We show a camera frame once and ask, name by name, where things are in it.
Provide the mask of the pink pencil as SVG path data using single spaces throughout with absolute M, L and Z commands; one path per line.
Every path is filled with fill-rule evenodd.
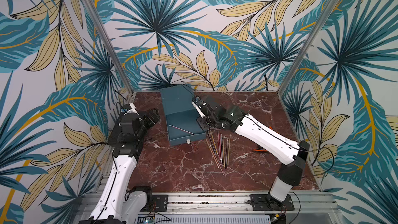
M 174 128 L 174 129 L 177 129 L 177 130 L 179 130 L 179 131 L 182 131 L 182 132 L 185 132 L 185 133 L 188 133 L 188 134 L 191 134 L 191 135 L 195 135 L 195 133 L 193 133 L 193 132 L 190 132 L 190 131 L 188 131 L 188 130 L 185 130 L 185 129 L 182 129 L 182 128 L 180 128 L 180 127 L 177 127 L 177 126 L 175 126 L 175 125 L 171 125 L 171 124 L 169 124 L 169 127 L 172 127 L 172 128 Z

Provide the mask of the teal top drawer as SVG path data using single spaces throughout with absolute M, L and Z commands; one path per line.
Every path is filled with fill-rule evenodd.
M 169 143 L 171 146 L 191 144 L 196 141 L 204 140 L 206 137 L 205 131 L 203 131 L 197 123 L 198 117 L 189 116 L 188 114 L 176 114 L 165 118 Z M 169 127 L 169 124 L 193 132 L 195 135 Z

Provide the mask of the teal drawer cabinet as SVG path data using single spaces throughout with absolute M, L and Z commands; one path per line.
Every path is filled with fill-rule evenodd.
M 160 90 L 164 114 L 166 117 L 176 114 L 188 114 L 199 117 L 192 105 L 193 90 L 189 85 L 178 85 Z

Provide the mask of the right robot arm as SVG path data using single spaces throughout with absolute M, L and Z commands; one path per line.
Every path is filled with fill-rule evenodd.
M 278 204 L 285 202 L 289 191 L 301 182 L 310 145 L 284 137 L 238 106 L 226 109 L 210 96 L 195 96 L 192 105 L 200 115 L 197 122 L 205 129 L 228 130 L 243 136 L 265 148 L 280 161 L 280 169 L 267 199 Z

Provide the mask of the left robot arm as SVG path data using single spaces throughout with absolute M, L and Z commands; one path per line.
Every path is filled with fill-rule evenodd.
M 149 186 L 128 190 L 149 129 L 160 121 L 159 111 L 139 111 L 133 104 L 124 105 L 119 113 L 108 144 L 113 148 L 112 170 L 104 191 L 90 216 L 82 224 L 133 224 L 140 211 L 152 202 Z

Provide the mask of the red pencil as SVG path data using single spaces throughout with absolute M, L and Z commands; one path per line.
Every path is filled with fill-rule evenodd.
M 221 145 L 221 137 L 219 131 L 217 131 L 217 142 L 218 142 L 218 154 L 219 154 L 219 159 L 220 163 L 222 163 L 222 145 Z

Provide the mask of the small circuit board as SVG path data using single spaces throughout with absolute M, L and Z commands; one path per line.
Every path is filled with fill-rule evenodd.
M 154 224 L 155 217 L 154 216 L 139 216 L 136 220 L 137 224 Z

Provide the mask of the orange handled tool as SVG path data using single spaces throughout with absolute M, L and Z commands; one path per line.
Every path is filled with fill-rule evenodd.
M 257 153 L 269 153 L 268 150 L 266 150 L 265 148 L 263 148 L 260 145 L 257 145 L 257 147 L 255 149 L 252 150 L 252 152 L 257 152 Z

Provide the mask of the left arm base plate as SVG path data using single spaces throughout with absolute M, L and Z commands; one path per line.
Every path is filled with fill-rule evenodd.
M 149 201 L 140 210 L 140 212 L 166 212 L 168 207 L 168 201 L 168 195 L 154 195 L 149 199 Z

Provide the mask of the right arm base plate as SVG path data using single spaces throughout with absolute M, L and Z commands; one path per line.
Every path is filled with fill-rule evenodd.
M 290 195 L 287 195 L 284 201 L 280 202 L 269 194 L 252 194 L 247 201 L 252 206 L 253 211 L 275 211 L 286 212 L 295 210 Z

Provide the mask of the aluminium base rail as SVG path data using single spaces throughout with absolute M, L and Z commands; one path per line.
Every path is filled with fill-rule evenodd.
M 341 209 L 331 193 L 292 191 L 295 210 L 286 212 L 253 211 L 247 203 L 252 194 L 265 191 L 155 192 L 168 195 L 166 212 L 140 212 L 154 216 L 154 224 L 341 224 Z M 75 224 L 87 219 L 101 194 L 85 196 L 73 218 Z

